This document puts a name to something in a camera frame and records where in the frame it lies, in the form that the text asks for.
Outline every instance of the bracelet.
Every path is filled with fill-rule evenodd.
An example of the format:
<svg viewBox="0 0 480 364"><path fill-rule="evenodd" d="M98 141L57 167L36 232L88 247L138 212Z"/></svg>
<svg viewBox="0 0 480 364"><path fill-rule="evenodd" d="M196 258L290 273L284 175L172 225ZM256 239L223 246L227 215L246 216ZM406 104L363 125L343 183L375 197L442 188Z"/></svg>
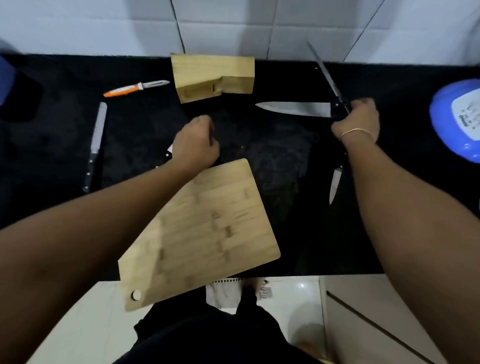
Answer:
<svg viewBox="0 0 480 364"><path fill-rule="evenodd" d="M360 131L362 131L362 132L365 132L365 133L370 134L370 136L372 137L373 141L375 141L375 138L373 137L373 134L372 134L371 132L369 132L368 130L362 129L362 128L354 128L354 129L352 129L352 130L349 130L349 131L347 131L347 132L344 132L344 133L342 133L342 135L340 135L340 138L339 138L339 139L342 140L342 136L344 136L345 134L348 134L349 132L354 132L355 130L360 130Z"/></svg>

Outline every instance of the label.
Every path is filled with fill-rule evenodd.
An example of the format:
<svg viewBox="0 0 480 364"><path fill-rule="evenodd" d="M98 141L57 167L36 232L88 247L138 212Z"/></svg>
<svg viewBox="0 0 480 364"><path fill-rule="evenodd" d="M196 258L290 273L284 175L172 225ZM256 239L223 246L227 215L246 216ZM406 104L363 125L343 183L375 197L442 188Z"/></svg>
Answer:
<svg viewBox="0 0 480 364"><path fill-rule="evenodd" d="M452 112L459 128L472 140L480 140L480 89L452 102Z"/></svg>

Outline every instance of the black countertop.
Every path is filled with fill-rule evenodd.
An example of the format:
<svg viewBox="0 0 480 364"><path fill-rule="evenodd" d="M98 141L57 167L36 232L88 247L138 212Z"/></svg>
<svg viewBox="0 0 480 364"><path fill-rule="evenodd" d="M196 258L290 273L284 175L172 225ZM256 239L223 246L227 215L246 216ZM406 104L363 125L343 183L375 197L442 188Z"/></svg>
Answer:
<svg viewBox="0 0 480 364"><path fill-rule="evenodd" d="M173 80L167 58L10 56L43 86L36 116L0 122L0 226L82 195L98 103L110 89ZM448 192L477 216L480 166L449 151L431 126L428 107L442 86L479 76L478 68L328 64L347 98L374 97L379 145L398 164ZM175 133L192 117L216 124L220 159L247 158L282 257L251 276L379 273L363 229L353 182L342 175L331 206L333 170L345 163L328 119L268 112L261 101L330 101L313 62L257 61L252 95L222 95L181 105L173 84L108 99L102 170L105 188L164 162ZM118 277L116 265L105 279Z"/></svg>

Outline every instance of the black knife handle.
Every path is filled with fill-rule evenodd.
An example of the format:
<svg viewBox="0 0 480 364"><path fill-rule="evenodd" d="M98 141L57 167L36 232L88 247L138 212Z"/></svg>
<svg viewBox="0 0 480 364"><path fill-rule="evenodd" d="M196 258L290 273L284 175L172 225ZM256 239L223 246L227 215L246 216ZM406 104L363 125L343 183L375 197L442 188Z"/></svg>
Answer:
<svg viewBox="0 0 480 364"><path fill-rule="evenodd" d="M86 194L90 193L90 189L92 188L93 172L95 170L95 162L97 157L97 153L91 153L90 158L88 159L87 173L85 175L84 185L82 186L82 191Z"/></svg>

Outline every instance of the orange peeler handle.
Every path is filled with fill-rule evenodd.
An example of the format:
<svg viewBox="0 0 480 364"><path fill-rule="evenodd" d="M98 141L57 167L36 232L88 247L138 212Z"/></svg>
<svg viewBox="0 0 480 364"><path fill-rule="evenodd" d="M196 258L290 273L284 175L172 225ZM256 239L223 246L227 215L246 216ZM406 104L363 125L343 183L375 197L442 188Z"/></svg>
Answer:
<svg viewBox="0 0 480 364"><path fill-rule="evenodd" d="M116 88L115 90L108 91L103 94L105 97L115 97L115 96L122 96L127 95L135 91L143 90L142 83L139 82L136 85L130 85L125 87Z"/></svg>

